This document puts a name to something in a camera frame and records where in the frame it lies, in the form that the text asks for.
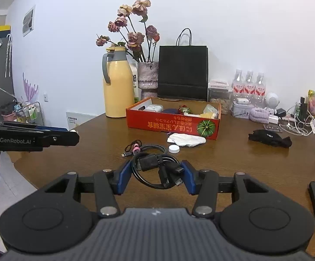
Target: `plastic water bottle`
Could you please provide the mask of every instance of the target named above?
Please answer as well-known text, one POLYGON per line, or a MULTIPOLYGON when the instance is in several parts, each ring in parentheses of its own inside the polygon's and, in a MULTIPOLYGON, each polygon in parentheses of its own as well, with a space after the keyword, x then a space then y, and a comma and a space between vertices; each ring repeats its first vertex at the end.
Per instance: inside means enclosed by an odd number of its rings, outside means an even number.
POLYGON ((255 106, 256 107, 264 108, 265 92, 266 92, 266 82, 264 79, 264 74, 259 73, 257 82, 255 83, 255 106))
POLYGON ((235 74, 234 81, 232 84, 232 90, 233 90, 233 100, 236 100, 237 98, 241 98, 243 96, 244 81, 243 81, 241 69, 236 70, 236 74, 235 74))
POLYGON ((250 104, 253 104, 254 93, 255 93, 255 83, 253 80, 253 72, 249 70, 247 72, 247 76, 244 82, 244 97, 249 100, 250 104))

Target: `red bottle label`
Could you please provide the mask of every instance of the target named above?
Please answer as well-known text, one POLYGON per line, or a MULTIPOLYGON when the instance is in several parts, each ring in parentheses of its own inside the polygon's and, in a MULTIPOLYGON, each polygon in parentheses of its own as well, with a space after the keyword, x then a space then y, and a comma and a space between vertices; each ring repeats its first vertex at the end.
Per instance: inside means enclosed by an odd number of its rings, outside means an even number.
POLYGON ((259 96, 265 95, 266 88, 265 87, 257 87, 255 90, 255 94, 259 96))
POLYGON ((244 91, 244 85, 242 85, 242 84, 234 85, 233 90, 234 90, 236 93, 243 93, 243 91, 244 91))
POLYGON ((247 93, 247 94, 254 94, 255 93, 255 86, 254 85, 246 85, 244 87, 244 91, 247 93))

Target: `white cloth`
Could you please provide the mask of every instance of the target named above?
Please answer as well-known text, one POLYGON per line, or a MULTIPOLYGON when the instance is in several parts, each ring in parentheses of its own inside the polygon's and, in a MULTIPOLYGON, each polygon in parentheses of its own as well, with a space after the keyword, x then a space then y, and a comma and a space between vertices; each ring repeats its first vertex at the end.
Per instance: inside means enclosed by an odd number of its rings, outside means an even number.
POLYGON ((174 143, 178 146, 194 147, 206 143, 206 138, 196 135, 174 133, 167 138, 167 142, 174 143))

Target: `dried flower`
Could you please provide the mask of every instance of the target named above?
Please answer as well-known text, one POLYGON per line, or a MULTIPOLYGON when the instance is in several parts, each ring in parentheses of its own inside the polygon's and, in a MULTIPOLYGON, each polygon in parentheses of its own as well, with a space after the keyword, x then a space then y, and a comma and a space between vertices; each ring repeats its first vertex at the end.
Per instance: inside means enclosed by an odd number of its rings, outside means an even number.
POLYGON ((127 47, 131 49, 132 51, 140 51, 141 44, 144 41, 144 35, 141 34, 141 32, 137 32, 137 33, 129 32, 127 34, 127 37, 129 40, 127 47))
POLYGON ((143 43, 144 41, 144 35, 141 32, 133 33, 129 32, 127 34, 129 43, 137 43, 139 46, 143 43))
POLYGON ((132 51, 140 51, 141 50, 141 47, 137 43, 134 43, 134 42, 129 42, 127 44, 127 47, 129 49, 131 49, 132 51))
POLYGON ((96 40, 96 45, 97 45, 97 46, 103 46, 103 45, 106 44, 106 43, 107 43, 107 40, 104 39, 104 38, 98 38, 98 39, 96 40))
POLYGON ((159 41, 160 40, 160 34, 156 33, 156 35, 153 36, 153 39, 154 39, 155 43, 157 41, 159 41))
POLYGON ((147 15, 147 7, 150 7, 151 3, 149 0, 141 1, 137 0, 132 6, 132 13, 145 17, 147 15))
POLYGON ((132 8, 128 5, 121 5, 118 9, 118 16, 128 17, 132 12, 132 8))
POLYGON ((108 30, 110 32, 119 32, 120 27, 116 26, 115 23, 109 22, 108 24, 108 30))
POLYGON ((145 32, 147 34, 147 39, 148 40, 153 39, 154 36, 158 34, 156 28, 154 26, 152 26, 152 25, 149 25, 145 32))
POLYGON ((103 35, 101 35, 99 38, 106 39, 107 41, 109 41, 109 40, 110 40, 109 36, 103 36, 103 35))
POLYGON ((118 27, 124 27, 127 26, 127 19, 125 16, 122 15, 121 17, 118 17, 114 23, 118 27))

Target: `pink cable tie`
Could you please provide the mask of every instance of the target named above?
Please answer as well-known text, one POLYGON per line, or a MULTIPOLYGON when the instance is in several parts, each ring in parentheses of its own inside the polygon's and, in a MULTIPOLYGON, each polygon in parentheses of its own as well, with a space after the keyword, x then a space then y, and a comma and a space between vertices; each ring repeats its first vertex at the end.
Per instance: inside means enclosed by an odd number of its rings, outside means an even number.
POLYGON ((133 153, 134 153, 136 150, 138 150, 138 152, 141 152, 141 149, 139 148, 139 145, 138 145, 137 143, 134 145, 133 153))

